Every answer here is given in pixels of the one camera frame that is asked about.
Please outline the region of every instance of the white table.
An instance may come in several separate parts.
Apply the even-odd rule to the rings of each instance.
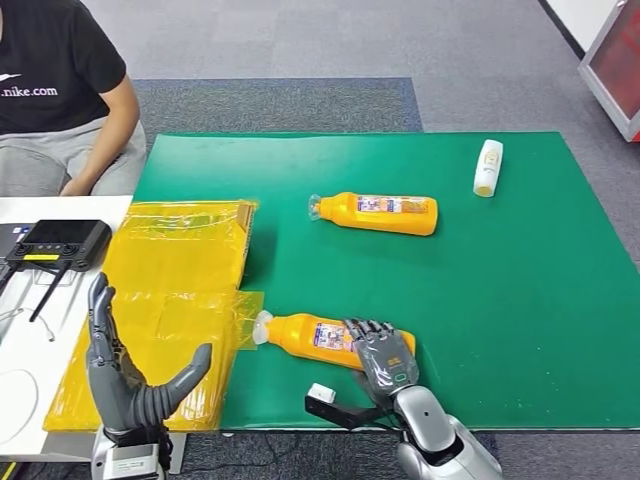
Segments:
[[[97,218],[115,231],[131,202],[131,196],[0,198],[0,223]],[[46,286],[34,284],[32,273],[17,273],[0,296],[0,316],[17,308],[24,309],[0,323],[0,376],[15,370],[23,374],[26,371],[35,380],[38,399],[30,419],[19,433],[9,439],[6,435],[0,436],[0,442],[4,442],[0,443],[0,461],[91,461],[94,434],[48,433],[42,429],[42,424],[86,318],[87,293],[99,270],[76,274],[72,284],[57,288],[51,295],[41,317],[55,337],[52,342],[49,341],[51,334],[43,322],[29,323],[32,310],[47,290]],[[11,402],[16,402],[16,408],[30,395],[26,390],[23,388],[21,395],[20,391],[0,383],[2,394],[10,396]],[[0,432],[2,431],[3,425],[0,423]],[[171,434],[172,472],[179,471],[182,464],[186,437],[186,434]]]

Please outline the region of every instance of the gray carpet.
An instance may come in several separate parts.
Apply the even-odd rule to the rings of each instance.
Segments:
[[[135,80],[150,148],[171,132],[418,132],[409,78]]]
[[[614,130],[578,77],[578,60],[537,0],[85,2],[134,78],[411,77],[427,131],[559,130],[640,266],[640,145],[627,145]],[[312,121],[300,112],[297,130]],[[201,104],[181,118],[207,114],[208,105]],[[239,437],[192,437],[186,468],[241,455],[256,463],[272,458],[260,435],[245,438],[247,445],[235,443],[243,441]],[[278,438],[273,440],[278,452],[293,441]],[[389,456],[393,439],[387,436],[305,438],[308,443],[282,457],[278,468],[225,467],[200,478],[350,479],[368,465],[374,472],[380,461],[393,462]],[[508,479],[636,480],[638,439],[635,433],[497,434],[495,446]],[[348,461],[343,460],[346,451]],[[358,465],[355,474],[352,463]],[[45,474],[38,478],[61,478],[64,471]],[[369,478],[403,478],[396,468],[380,475]]]

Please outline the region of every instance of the robotic hand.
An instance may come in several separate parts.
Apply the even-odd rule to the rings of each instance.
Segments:
[[[89,290],[86,366],[103,424],[94,444],[91,476],[164,479],[172,445],[163,422],[209,370],[212,346],[200,345],[189,365],[168,383],[149,386],[118,337],[111,311],[115,295],[103,273]]]
[[[361,384],[377,408],[346,409],[306,398],[309,413],[354,428],[392,413],[399,421],[400,465],[411,480],[501,480],[500,464],[464,425],[447,415],[433,393],[417,385],[419,369],[389,323],[345,320],[363,372]]]

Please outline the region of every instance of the bottle cap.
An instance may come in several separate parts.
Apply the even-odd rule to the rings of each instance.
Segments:
[[[256,345],[262,345],[269,341],[269,329],[266,324],[273,320],[273,315],[263,310],[256,317],[256,323],[254,325],[254,343]]]
[[[320,202],[322,199],[319,195],[313,194],[309,199],[309,217],[311,220],[320,218]]]

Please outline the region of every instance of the person's arm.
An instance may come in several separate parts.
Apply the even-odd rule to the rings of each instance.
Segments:
[[[60,196],[88,195],[93,186],[127,145],[138,120],[140,107],[128,76],[117,87],[100,94],[109,108],[86,165],[71,179]]]

